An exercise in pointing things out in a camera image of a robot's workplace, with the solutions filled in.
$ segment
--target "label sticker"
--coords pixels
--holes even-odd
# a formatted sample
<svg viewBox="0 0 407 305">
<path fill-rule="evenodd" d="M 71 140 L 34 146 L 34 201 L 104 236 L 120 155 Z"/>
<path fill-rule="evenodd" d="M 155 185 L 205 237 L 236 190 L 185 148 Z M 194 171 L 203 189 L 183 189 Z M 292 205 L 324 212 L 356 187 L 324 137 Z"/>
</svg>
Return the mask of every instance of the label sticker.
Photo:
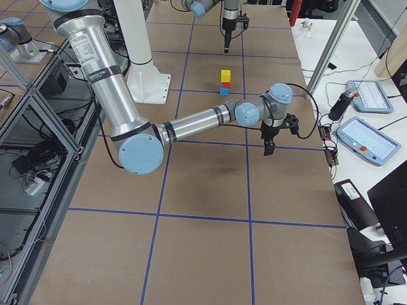
<svg viewBox="0 0 407 305">
<path fill-rule="evenodd" d="M 348 183 L 342 184 L 342 188 L 345 191 L 345 193 L 348 195 L 350 200 L 358 199 L 360 197 L 351 183 L 348 182 Z"/>
<path fill-rule="evenodd" d="M 72 49 L 82 66 L 86 66 L 99 60 L 95 47 L 89 39 L 88 34 L 84 33 L 71 41 Z"/>
</svg>

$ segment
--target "brown cardboard surface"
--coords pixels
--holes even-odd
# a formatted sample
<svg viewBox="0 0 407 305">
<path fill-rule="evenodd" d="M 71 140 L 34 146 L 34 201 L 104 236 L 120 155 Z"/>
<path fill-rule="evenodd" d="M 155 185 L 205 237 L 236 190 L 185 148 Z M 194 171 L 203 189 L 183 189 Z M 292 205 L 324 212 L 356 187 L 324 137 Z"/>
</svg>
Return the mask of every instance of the brown cardboard surface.
<svg viewBox="0 0 407 305">
<path fill-rule="evenodd" d="M 253 224 L 256 304 L 364 304 L 344 229 Z"/>
<path fill-rule="evenodd" d="M 254 31 L 243 33 L 241 53 L 242 40 L 233 40 L 229 55 L 214 30 L 219 10 L 194 20 L 155 1 L 148 19 L 155 65 L 173 79 L 166 105 L 138 104 L 152 122 L 255 98 L 276 82 L 305 85 L 300 61 L 286 58 L 296 52 L 284 9 L 244 6 Z M 256 42 L 261 36 L 266 41 Z M 228 97 L 218 93 L 221 69 L 231 69 Z M 308 133 L 310 101 L 296 97 L 290 113 Z M 99 137 L 71 204 L 77 210 L 68 213 L 32 305 L 364 304 L 318 135 L 300 141 L 288 133 L 276 142 L 295 149 L 264 157 L 259 131 L 218 128 L 166 149 L 162 166 L 144 177 L 115 168 Z M 121 215 L 128 213 L 138 215 Z M 99 285 L 111 280 L 104 275 L 120 255 L 114 285 Z"/>
<path fill-rule="evenodd" d="M 251 304 L 247 224 L 160 219 L 145 305 Z"/>
<path fill-rule="evenodd" d="M 150 216 L 69 211 L 30 305 L 137 304 L 153 228 Z"/>
<path fill-rule="evenodd" d="M 247 219 L 245 148 L 174 145 L 162 212 Z"/>
<path fill-rule="evenodd" d="M 322 151 L 249 148 L 253 219 L 343 225 Z"/>
<path fill-rule="evenodd" d="M 147 24 L 153 51 L 187 52 L 192 25 Z"/>
</svg>

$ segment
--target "power adapter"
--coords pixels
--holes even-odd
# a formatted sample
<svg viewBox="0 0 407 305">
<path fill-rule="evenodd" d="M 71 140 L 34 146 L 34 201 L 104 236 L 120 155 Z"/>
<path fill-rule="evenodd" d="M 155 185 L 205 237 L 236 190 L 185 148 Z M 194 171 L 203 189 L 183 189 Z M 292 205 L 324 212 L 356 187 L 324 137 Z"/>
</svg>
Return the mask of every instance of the power adapter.
<svg viewBox="0 0 407 305">
<path fill-rule="evenodd" d="M 26 156 L 18 157 L 13 162 L 15 169 L 22 175 L 32 169 L 32 164 Z"/>
</svg>

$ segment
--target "metal frame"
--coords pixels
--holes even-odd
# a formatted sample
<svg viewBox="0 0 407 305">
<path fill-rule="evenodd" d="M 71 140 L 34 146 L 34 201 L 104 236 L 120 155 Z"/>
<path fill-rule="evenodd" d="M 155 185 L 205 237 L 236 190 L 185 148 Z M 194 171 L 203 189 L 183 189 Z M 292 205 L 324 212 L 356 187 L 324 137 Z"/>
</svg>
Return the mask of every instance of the metal frame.
<svg viewBox="0 0 407 305">
<path fill-rule="evenodd" d="M 348 24 L 354 13 L 357 9 L 357 6 L 361 0 L 348 0 L 343 7 L 341 15 L 338 18 L 338 21 L 335 23 L 335 27 L 332 30 L 331 36 L 328 39 L 328 42 L 325 45 L 324 51 L 318 61 L 315 71 L 312 74 L 310 82 L 308 83 L 307 90 L 310 93 L 314 93 L 318 87 L 321 78 L 323 77 L 326 68 L 328 67 L 329 62 L 335 52 L 336 47 L 338 46 L 343 34 L 348 27 Z"/>
</svg>

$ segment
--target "electronic device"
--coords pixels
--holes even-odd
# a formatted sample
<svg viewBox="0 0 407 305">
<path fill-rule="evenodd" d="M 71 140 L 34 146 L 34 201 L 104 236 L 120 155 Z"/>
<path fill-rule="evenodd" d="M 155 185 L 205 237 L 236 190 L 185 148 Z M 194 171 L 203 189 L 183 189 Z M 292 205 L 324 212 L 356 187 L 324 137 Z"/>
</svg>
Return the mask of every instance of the electronic device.
<svg viewBox="0 0 407 305">
<path fill-rule="evenodd" d="M 391 113 L 394 111 L 379 81 L 348 81 L 357 90 L 354 106 L 359 112 Z"/>
<path fill-rule="evenodd" d="M 407 161 L 368 191 L 380 224 L 395 249 L 405 249 L 407 265 Z"/>
<path fill-rule="evenodd" d="M 334 188 L 339 204 L 356 229 L 378 224 L 376 214 L 350 179 L 335 183 Z"/>
<path fill-rule="evenodd" d="M 385 164 L 401 147 L 357 116 L 339 127 L 337 135 L 360 157 L 378 166 Z"/>
</svg>

